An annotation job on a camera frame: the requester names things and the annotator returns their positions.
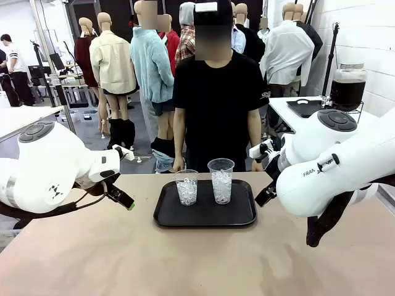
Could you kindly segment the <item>short clear plastic cup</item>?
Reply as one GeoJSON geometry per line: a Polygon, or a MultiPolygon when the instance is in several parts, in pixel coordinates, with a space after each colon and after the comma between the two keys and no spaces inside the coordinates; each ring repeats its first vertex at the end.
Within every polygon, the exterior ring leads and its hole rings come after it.
{"type": "Polygon", "coordinates": [[[181,170],[175,173],[174,180],[182,205],[190,206],[196,203],[198,176],[199,173],[195,170],[181,170]]]}

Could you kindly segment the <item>black tripod stand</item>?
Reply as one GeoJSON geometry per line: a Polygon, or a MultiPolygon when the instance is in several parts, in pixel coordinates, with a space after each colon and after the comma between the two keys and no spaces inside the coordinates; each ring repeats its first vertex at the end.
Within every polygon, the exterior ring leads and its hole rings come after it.
{"type": "Polygon", "coordinates": [[[328,63],[326,66],[325,78],[323,81],[323,88],[322,88],[322,95],[323,96],[326,96],[326,91],[327,91],[328,82],[329,82],[329,78],[330,78],[330,72],[331,72],[331,68],[332,68],[333,58],[335,56],[336,40],[337,40],[338,32],[339,32],[339,23],[335,22],[333,24],[333,37],[332,37],[332,42],[331,42],[331,47],[330,47],[330,53],[328,55],[328,63]]]}

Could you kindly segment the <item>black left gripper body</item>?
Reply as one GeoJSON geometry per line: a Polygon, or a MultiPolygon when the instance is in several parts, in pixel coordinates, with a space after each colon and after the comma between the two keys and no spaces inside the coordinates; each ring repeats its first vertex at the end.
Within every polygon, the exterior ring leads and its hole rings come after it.
{"type": "Polygon", "coordinates": [[[100,196],[108,191],[107,184],[104,181],[95,183],[89,178],[76,179],[73,188],[82,189],[92,196],[100,196]]]}

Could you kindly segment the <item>glass drink dispenser jar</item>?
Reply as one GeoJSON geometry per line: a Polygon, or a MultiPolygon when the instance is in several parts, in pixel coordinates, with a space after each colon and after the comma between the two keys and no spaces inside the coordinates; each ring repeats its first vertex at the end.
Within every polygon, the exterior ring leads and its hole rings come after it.
{"type": "Polygon", "coordinates": [[[356,110],[362,102],[366,80],[364,64],[340,64],[331,84],[333,107],[343,112],[356,110]]]}

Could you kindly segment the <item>mannequin in light blue fleece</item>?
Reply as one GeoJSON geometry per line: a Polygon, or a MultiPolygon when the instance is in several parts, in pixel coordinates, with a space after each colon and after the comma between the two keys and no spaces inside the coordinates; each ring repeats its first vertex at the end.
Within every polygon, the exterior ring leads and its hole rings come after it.
{"type": "Polygon", "coordinates": [[[157,32],[157,1],[137,0],[134,11],[138,26],[133,28],[131,59],[147,131],[151,143],[156,137],[171,140],[174,139],[174,76],[167,48],[157,32]]]}

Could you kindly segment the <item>man in white t-shirt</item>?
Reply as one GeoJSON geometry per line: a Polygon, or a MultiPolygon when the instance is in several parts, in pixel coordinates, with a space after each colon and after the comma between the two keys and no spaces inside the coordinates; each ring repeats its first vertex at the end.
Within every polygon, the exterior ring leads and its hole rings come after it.
{"type": "Polygon", "coordinates": [[[1,35],[0,41],[6,48],[6,66],[19,100],[24,105],[33,106],[35,99],[28,85],[28,67],[25,65],[18,47],[8,34],[1,35]]]}

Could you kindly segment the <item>tall clear plastic cup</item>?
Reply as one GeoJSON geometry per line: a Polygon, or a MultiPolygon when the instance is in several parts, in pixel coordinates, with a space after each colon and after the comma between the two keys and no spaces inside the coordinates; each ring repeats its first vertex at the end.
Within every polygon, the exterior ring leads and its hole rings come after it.
{"type": "Polygon", "coordinates": [[[214,198],[218,204],[227,204],[231,200],[234,166],[234,161],[227,158],[216,158],[207,164],[211,174],[214,198]]]}

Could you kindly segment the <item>black tilted monitor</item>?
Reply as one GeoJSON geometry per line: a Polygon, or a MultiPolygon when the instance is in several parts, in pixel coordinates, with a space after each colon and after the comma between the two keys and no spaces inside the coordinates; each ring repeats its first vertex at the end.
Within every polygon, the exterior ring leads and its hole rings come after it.
{"type": "Polygon", "coordinates": [[[58,53],[55,52],[53,54],[50,54],[49,56],[57,70],[65,69],[65,65],[63,64],[63,61],[58,53]]]}

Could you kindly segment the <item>mannequin in red jacket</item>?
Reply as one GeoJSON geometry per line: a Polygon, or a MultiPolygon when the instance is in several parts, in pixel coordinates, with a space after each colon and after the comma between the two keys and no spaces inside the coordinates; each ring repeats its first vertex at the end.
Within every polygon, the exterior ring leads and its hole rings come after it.
{"type": "Polygon", "coordinates": [[[172,16],[169,14],[159,15],[158,26],[159,26],[158,35],[167,48],[168,57],[170,61],[170,68],[172,74],[175,75],[175,67],[176,67],[175,56],[180,42],[180,37],[177,35],[176,31],[172,29],[172,16]]]}

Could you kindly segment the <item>mannequin in dark red top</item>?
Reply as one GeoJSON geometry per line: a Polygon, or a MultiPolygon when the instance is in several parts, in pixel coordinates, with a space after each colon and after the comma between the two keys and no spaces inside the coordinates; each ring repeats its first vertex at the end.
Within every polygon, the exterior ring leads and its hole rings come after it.
{"type": "Polygon", "coordinates": [[[110,135],[107,126],[107,99],[104,91],[99,87],[91,66],[89,47],[96,36],[93,30],[93,23],[86,17],[79,18],[81,35],[75,41],[74,54],[77,65],[81,68],[85,84],[89,86],[98,98],[99,129],[102,133],[110,135]]]}

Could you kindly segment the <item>cluttered background desk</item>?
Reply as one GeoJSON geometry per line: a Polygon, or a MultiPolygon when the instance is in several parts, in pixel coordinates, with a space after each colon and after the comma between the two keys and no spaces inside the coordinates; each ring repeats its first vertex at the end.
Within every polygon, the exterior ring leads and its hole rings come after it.
{"type": "Polygon", "coordinates": [[[93,90],[85,83],[82,74],[50,75],[48,83],[56,105],[60,105],[59,95],[56,90],[56,85],[60,85],[70,108],[97,106],[96,96],[93,90]]]}

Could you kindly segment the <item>mannequin in white shirt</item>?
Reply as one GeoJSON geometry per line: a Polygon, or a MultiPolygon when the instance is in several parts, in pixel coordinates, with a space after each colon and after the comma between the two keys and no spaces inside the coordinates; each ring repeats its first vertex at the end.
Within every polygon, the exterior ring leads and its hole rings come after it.
{"type": "Polygon", "coordinates": [[[295,4],[283,6],[283,21],[270,30],[261,60],[270,97],[296,97],[308,82],[315,45],[293,21],[295,4]]]}

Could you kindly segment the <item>person in black t-shirt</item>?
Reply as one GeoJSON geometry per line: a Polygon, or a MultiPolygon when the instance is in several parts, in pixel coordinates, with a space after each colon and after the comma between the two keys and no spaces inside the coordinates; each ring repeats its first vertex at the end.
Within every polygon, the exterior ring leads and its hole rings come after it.
{"type": "Polygon", "coordinates": [[[195,55],[175,70],[173,132],[185,133],[185,168],[205,173],[216,158],[246,171],[249,132],[261,132],[263,78],[259,64],[231,48],[230,0],[196,0],[195,55]]]}

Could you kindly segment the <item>large black serving tray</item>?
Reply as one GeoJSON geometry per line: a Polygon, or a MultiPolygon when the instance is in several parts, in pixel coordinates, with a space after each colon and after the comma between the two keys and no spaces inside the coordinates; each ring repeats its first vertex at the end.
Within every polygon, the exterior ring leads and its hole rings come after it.
{"type": "Polygon", "coordinates": [[[257,210],[251,185],[234,179],[231,200],[225,205],[215,202],[210,180],[197,183],[197,201],[182,205],[174,181],[163,186],[153,219],[165,228],[244,228],[255,222],[257,210]]]}

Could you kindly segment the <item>silver metal post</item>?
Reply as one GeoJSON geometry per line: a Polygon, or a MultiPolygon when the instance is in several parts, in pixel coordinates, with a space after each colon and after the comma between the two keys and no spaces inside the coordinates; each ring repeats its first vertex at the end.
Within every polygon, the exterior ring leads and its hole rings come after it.
{"type": "MultiPolygon", "coordinates": [[[[44,34],[43,27],[40,22],[40,17],[39,17],[38,11],[37,11],[35,0],[29,0],[29,2],[30,2],[32,13],[33,13],[33,17],[34,17],[34,20],[36,23],[37,31],[39,34],[39,40],[41,41],[41,45],[43,46],[43,49],[44,49],[44,56],[47,58],[49,67],[51,69],[51,74],[56,74],[53,62],[51,61],[51,58],[49,56],[50,53],[49,53],[49,49],[48,49],[48,44],[45,40],[45,34],[44,34]]],[[[74,127],[72,118],[70,116],[70,109],[69,109],[68,103],[66,106],[62,106],[62,107],[63,107],[64,113],[65,113],[65,117],[67,119],[67,123],[69,125],[69,129],[71,130],[71,132],[76,134],[75,127],[74,127]]]]}

